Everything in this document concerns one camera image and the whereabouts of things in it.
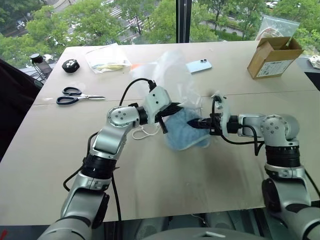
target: blue cloth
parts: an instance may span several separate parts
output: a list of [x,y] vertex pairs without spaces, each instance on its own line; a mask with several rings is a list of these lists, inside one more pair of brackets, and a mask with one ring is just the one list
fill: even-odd
[[183,108],[166,121],[168,132],[164,135],[166,145],[173,150],[185,150],[193,145],[205,148],[210,144],[209,129],[197,129],[188,124],[201,118],[194,110]]

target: smartphone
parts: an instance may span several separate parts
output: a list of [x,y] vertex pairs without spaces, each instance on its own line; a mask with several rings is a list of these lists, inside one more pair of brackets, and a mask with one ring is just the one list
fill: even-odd
[[200,72],[206,69],[211,69],[212,65],[207,59],[201,59],[198,61],[192,61],[186,64],[190,73]]

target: glass window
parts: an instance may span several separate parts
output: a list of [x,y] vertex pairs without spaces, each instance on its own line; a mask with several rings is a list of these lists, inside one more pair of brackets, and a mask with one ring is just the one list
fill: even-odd
[[176,0],[12,0],[0,4],[0,58],[29,68],[71,46],[176,42]]
[[319,53],[318,0],[194,0],[190,42],[257,40],[262,34],[259,30],[264,16],[283,19],[287,28],[276,25],[261,31],[274,36],[294,33],[305,55]]

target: brown cardboard box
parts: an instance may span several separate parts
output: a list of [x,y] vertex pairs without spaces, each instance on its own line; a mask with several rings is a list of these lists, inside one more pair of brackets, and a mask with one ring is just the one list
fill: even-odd
[[303,52],[301,46],[290,37],[262,38],[248,66],[253,79],[281,76],[287,67]]

